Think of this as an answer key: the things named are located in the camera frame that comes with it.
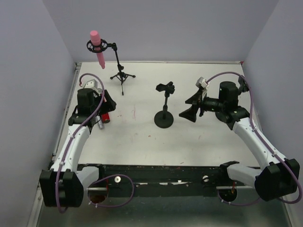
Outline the black round base stand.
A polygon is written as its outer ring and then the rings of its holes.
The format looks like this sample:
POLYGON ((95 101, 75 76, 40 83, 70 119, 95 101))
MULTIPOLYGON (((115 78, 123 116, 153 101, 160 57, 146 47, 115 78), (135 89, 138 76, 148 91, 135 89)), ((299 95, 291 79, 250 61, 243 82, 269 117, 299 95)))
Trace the black round base stand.
POLYGON ((248 92, 244 79, 239 78, 238 82, 240 87, 237 87, 234 82, 223 81, 219 86, 219 101, 222 103, 223 107, 219 112, 215 113, 218 120, 223 123, 231 124, 238 122, 242 118, 247 118, 250 116, 249 112, 239 105, 239 96, 242 93, 248 92))
POLYGON ((158 84, 156 86, 156 90, 158 92, 165 92, 165 102, 163 105, 163 109, 155 114, 154 123, 159 128, 166 129, 169 128, 174 122, 173 115, 168 111, 168 98, 175 92, 175 86, 173 85, 173 82, 170 81, 166 85, 158 84))

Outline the red glitter microphone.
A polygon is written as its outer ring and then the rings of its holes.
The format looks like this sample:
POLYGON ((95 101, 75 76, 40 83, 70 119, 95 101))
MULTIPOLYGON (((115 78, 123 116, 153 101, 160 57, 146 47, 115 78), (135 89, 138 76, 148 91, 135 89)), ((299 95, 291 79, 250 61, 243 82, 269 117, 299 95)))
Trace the red glitter microphone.
POLYGON ((110 117, 109 113, 105 113, 101 115, 101 120, 103 123, 109 123, 110 122, 110 117))

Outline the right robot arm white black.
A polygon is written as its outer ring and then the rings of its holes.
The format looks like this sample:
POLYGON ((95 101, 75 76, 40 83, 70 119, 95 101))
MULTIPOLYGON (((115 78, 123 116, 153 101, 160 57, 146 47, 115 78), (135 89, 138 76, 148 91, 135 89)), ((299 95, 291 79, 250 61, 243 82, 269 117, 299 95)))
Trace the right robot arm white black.
POLYGON ((218 98, 207 96, 208 84, 200 78, 198 91, 185 101, 191 107, 179 114, 180 117, 196 122, 204 112, 214 112, 216 118, 227 124, 252 152, 260 168, 254 169, 239 162, 222 164, 225 175, 234 181, 253 187, 264 201, 278 199, 296 192, 300 165, 295 159, 288 159, 264 137, 250 118, 250 113, 238 102, 240 92, 236 84, 221 82, 218 98))

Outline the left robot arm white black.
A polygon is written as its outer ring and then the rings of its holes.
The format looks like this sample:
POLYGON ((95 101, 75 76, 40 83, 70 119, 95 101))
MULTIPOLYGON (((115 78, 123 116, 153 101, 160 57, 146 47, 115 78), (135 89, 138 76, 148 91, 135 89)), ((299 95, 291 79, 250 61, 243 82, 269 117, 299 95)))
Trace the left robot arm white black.
POLYGON ((116 102, 107 90, 83 88, 77 93, 78 104, 68 120, 68 135, 63 148, 49 170, 43 170, 39 182, 45 206, 57 207, 60 213, 82 204, 84 191, 99 178, 97 167, 77 170, 84 145, 96 117, 114 111, 116 102))

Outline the pink microphone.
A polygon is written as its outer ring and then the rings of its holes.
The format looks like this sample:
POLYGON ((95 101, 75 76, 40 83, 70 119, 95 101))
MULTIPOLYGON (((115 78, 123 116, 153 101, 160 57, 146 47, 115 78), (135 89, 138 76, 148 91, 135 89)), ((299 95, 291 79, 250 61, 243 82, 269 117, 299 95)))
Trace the pink microphone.
POLYGON ((93 44, 94 50, 97 51, 96 55, 101 68, 105 69, 106 64, 105 64, 104 55, 102 53, 101 38, 98 31, 92 30, 90 32, 90 40, 91 43, 93 44))

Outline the black tripod shock mount stand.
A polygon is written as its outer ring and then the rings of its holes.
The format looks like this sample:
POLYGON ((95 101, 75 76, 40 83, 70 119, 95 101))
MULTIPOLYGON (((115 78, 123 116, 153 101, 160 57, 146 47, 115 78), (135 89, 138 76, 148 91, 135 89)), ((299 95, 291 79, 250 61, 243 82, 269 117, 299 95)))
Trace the black tripod shock mount stand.
MULTIPOLYGON (((124 88, 123 88, 124 82, 129 77, 136 78, 136 76, 123 72, 124 66, 122 66, 120 64, 120 60, 119 60, 118 53, 117 53, 116 43, 108 43, 106 40, 101 39, 101 45, 102 45, 102 53, 105 52, 108 48, 111 48, 115 52, 118 73, 114 76, 111 76, 110 79, 113 80, 114 78, 117 78, 120 81, 121 93, 122 93, 122 95, 124 95, 124 88)), ((91 43, 90 40, 87 42, 86 47, 90 52, 95 53, 95 54, 97 53, 97 51, 94 50, 93 44, 91 43)))

